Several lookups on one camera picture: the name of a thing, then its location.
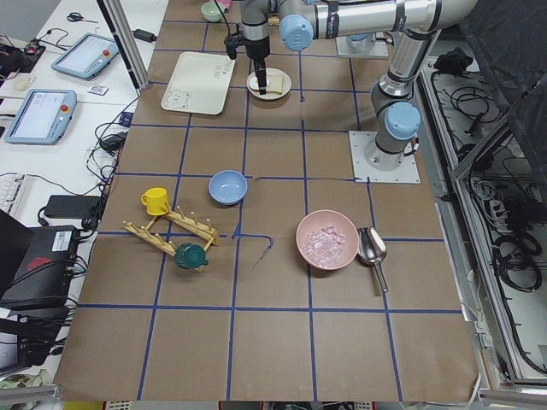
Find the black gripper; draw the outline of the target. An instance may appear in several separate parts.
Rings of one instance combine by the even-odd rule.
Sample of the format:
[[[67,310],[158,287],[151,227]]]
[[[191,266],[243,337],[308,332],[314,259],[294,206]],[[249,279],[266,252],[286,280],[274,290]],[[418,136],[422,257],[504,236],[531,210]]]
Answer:
[[[254,61],[259,93],[265,95],[267,93],[267,68],[264,60],[270,54],[269,36],[259,40],[244,38],[243,44],[245,46],[246,55]]]

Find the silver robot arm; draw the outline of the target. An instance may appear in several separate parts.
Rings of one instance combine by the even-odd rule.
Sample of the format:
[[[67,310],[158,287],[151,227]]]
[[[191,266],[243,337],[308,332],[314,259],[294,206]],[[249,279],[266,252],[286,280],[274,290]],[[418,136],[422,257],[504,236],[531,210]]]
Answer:
[[[338,55],[390,59],[386,73],[371,91],[379,125],[378,151],[402,153],[420,125],[419,111],[410,104],[415,78],[440,31],[460,22],[474,1],[246,1],[241,21],[224,40],[234,59],[239,46],[253,61],[258,91],[267,88],[266,58],[270,54],[268,19],[279,19],[284,46],[296,52],[315,40],[333,40]]]

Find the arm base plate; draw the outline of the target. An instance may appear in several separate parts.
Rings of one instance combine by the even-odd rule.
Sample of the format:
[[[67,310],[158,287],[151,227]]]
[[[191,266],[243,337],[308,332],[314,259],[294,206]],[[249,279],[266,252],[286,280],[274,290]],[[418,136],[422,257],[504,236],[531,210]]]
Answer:
[[[419,184],[415,156],[408,143],[400,154],[386,154],[376,146],[377,132],[350,131],[354,180],[360,183]]]

